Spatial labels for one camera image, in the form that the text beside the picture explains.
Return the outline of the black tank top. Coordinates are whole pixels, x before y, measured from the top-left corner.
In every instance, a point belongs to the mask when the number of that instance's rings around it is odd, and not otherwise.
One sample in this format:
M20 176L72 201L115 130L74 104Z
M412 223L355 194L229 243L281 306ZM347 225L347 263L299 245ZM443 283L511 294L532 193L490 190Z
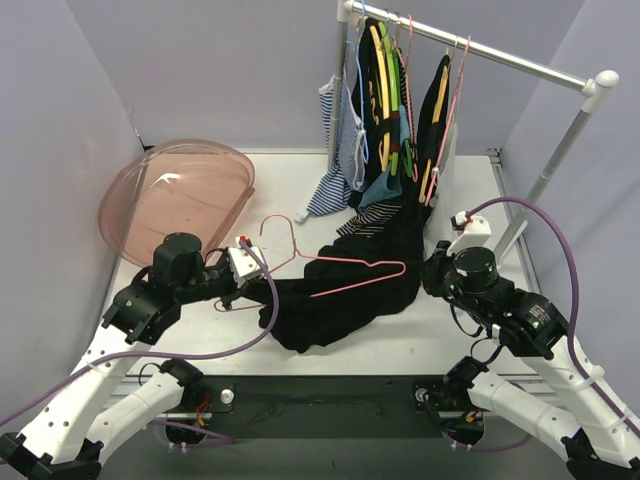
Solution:
M299 354L326 347L367 326L379 316L402 312L411 299L382 282L325 295L332 286L321 280L277 280L278 303L265 280L242 297L260 303L258 324L280 345Z

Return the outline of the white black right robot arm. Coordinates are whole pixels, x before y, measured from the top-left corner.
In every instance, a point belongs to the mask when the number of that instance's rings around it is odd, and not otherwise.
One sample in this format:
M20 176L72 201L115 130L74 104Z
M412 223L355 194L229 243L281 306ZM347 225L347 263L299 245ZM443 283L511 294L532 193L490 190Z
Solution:
M636 479L639 439L634 415L620 405L594 365L578 368L581 350L569 340L569 323L555 305L499 275L493 252L469 247L450 253L440 241L422 267L427 294L474 320L499 349L534 370L558 396L556 407L502 379L487 361L463 357L430 400L461 412L485 410L509 421L556 453L575 479Z

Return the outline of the pink wire hanger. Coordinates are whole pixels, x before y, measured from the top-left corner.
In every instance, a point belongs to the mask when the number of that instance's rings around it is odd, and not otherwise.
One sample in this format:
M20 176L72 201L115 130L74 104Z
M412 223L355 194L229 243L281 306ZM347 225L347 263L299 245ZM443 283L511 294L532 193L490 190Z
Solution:
M377 268L377 267L398 267L399 270L397 272L393 272L387 275L382 275L382 276L377 276L375 278L366 280L366 281L362 281L362 282L356 282L353 284L349 284L347 286L344 287L340 287L340 288L335 288L335 289L330 289L330 290L326 290L326 291L322 291L316 294L313 294L313 297L322 297L322 296L328 296L328 295L333 295L333 294L337 294L337 293L341 293L343 291L347 291L347 290L353 290L359 287L364 287L366 285L370 285L370 284L374 284L374 283L378 283L378 282L382 282L382 281L386 281L386 280L391 280L397 277L401 277L402 275L404 275L407 271L407 265L405 262L402 261L398 261L398 260L380 260L380 261L376 261L376 262L368 262L366 260L363 259L357 259L357 258L344 258L344 257L331 257L331 256L318 256L318 255L309 255L306 253L303 253L298 246L298 242L297 242L297 238L296 238L296 232L295 232L295 227L294 227L294 222L285 214L282 213L272 213L269 214L267 216L265 216L259 225L259 236L262 236L264 233L264 228L267 224L267 222L269 220L271 220L272 218L282 218L286 221L287 225L288 225L288 230L289 230L289 236L290 236L290 240L291 240L291 246L292 246L292 253L291 256L281 262L280 264L276 265L275 267L271 267L270 269L262 269L260 268L258 270L259 275L256 277L259 280L266 280L267 279L267 275L268 274L272 274L275 273L277 270L283 268L285 265L291 263L292 261L296 260L297 258L305 258L308 260L318 260L318 261L326 261L326 262L334 262L334 263L348 263L348 264L354 264L354 265L362 265L366 268L369 269L373 269L373 268Z

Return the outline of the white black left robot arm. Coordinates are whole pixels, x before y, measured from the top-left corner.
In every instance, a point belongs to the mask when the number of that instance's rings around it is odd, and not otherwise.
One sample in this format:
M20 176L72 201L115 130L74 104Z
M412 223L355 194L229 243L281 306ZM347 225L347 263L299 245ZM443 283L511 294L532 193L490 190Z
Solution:
M95 479L106 460L155 417L203 398L196 354L162 354L152 379L111 408L105 406L140 358L181 317L185 305L229 300L267 274L260 249L240 237L209 266L198 237L168 235L120 290L73 373L40 398L43 409L18 432L1 436L1 460L27 479Z

